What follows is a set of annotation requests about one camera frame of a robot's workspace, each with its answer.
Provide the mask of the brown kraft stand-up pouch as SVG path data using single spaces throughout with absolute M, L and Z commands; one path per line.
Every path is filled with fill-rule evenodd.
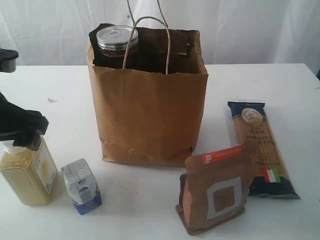
M 189 235 L 203 233 L 245 212 L 257 151 L 258 144 L 249 140 L 185 160 L 175 209 Z

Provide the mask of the spaghetti packet with Italian flag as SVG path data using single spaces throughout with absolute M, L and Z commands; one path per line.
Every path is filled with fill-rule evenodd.
M 239 143 L 255 141 L 258 150 L 253 158 L 254 178 L 249 196 L 299 199 L 285 163 L 279 153 L 262 102 L 228 101 Z

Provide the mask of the yellow grain bottle white cap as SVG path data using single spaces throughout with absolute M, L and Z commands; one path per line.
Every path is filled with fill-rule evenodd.
M 58 170 L 45 139 L 41 138 L 36 151 L 13 146 L 12 140 L 2 143 L 4 153 L 0 160 L 0 173 L 20 201 L 27 206 L 49 203 Z

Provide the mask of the dark can with pull-tab lid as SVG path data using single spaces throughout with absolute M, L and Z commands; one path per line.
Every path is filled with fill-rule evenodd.
M 136 29 L 133 30 L 127 25 L 108 26 L 96 33 L 96 39 L 104 67 L 121 69 L 125 54 L 125 67 L 132 69 L 135 66 L 139 43 L 139 33 Z

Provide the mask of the small white blue carton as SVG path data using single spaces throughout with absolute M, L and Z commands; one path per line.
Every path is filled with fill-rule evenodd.
M 61 173 L 67 193 L 80 215 L 102 205 L 98 182 L 84 158 L 63 166 Z

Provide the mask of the brown paper shopping bag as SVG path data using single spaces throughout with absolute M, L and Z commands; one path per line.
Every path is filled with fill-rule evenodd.
M 140 27 L 120 41 L 117 67 L 102 54 L 109 41 L 89 33 L 87 65 L 102 159 L 133 165 L 182 167 L 196 148 L 208 72 L 200 32 Z

